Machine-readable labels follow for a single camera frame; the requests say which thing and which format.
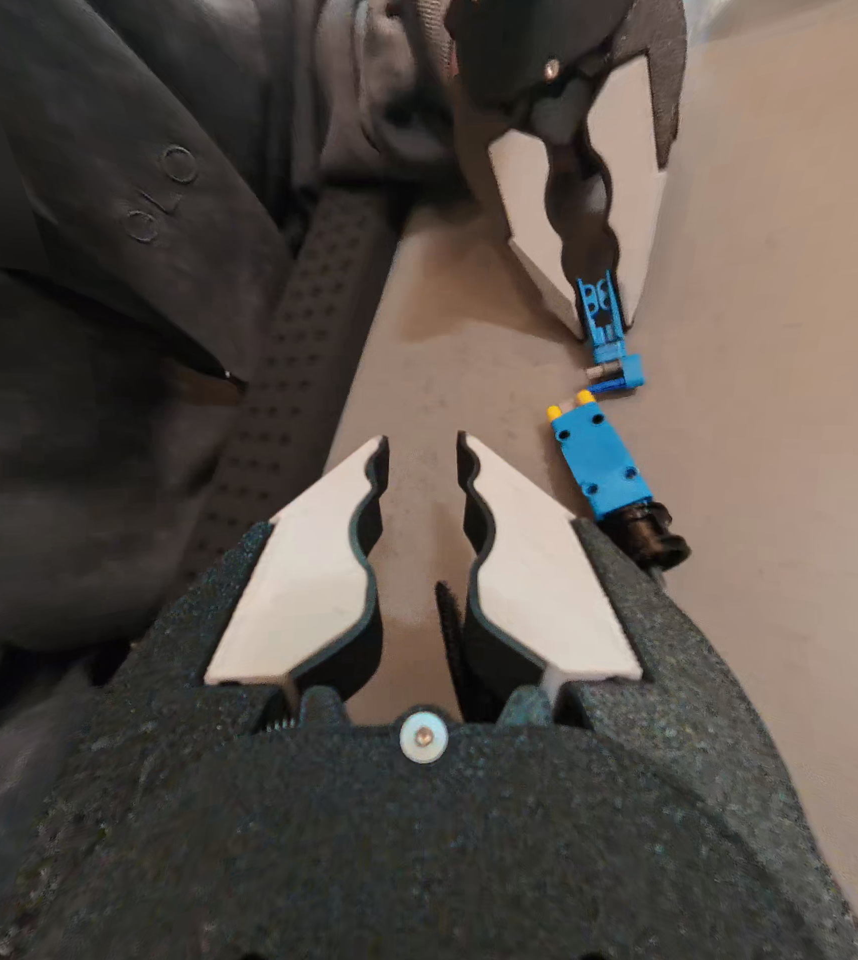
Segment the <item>person's dark clothing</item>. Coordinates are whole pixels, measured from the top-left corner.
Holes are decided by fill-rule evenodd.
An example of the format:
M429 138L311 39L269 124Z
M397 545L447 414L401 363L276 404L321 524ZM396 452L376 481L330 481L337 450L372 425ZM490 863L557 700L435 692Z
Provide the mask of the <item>person's dark clothing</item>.
M319 192L385 168L385 25L0 2L0 668L133 639L180 578Z

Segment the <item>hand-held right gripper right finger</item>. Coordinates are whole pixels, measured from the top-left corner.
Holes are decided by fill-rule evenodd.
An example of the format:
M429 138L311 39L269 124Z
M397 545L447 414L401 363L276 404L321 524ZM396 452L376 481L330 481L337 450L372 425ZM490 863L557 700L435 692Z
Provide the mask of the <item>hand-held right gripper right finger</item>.
M465 431L456 478L474 556L463 606L436 582L436 613L461 720L495 723L522 688L553 714L568 685L639 682L642 666L575 516Z

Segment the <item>small blue beam assembly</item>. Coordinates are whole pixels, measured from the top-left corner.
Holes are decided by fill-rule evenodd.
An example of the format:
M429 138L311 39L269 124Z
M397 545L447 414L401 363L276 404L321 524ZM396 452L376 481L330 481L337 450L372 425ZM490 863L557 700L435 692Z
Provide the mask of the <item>small blue beam assembly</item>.
M628 353L622 309L610 270L596 282L578 281L579 318L591 349L586 368L589 391L595 395L628 393L645 384L642 361Z

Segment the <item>black wheel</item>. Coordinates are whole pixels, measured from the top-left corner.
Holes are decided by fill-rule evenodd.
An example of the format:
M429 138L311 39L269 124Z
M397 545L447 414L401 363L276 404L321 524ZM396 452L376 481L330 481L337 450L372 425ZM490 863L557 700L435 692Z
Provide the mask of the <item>black wheel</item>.
M671 531L671 523L664 504L646 500L613 510L599 521L599 528L639 570L663 574L691 556L691 548Z

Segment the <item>blue motor block yellow pins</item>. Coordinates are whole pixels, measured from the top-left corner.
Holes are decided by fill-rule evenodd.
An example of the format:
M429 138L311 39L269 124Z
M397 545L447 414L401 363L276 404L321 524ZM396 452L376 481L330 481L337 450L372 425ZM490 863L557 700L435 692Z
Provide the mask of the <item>blue motor block yellow pins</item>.
M549 406L546 421L595 521L654 502L634 457L591 391L579 391L567 410Z

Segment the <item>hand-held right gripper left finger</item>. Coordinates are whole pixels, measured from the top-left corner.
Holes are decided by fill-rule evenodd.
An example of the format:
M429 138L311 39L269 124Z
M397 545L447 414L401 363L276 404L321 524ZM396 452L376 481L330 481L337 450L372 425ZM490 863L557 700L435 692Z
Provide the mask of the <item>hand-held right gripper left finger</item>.
M369 554L382 535L389 443L374 436L269 520L205 668L207 686L268 685L347 700L378 671L382 617Z

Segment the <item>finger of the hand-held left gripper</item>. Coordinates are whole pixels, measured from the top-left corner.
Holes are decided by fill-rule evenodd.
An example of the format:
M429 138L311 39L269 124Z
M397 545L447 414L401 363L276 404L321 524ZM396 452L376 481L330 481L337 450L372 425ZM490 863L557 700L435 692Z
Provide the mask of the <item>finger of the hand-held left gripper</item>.
M625 328L642 297L667 178L657 167L649 79L643 54L618 65L586 117L591 147L610 182L607 225L617 242L614 278Z
M532 135L508 129L492 140L486 152L508 228L508 250L546 311L584 343L586 334L575 289L563 268L563 242L546 210L549 159L545 145Z

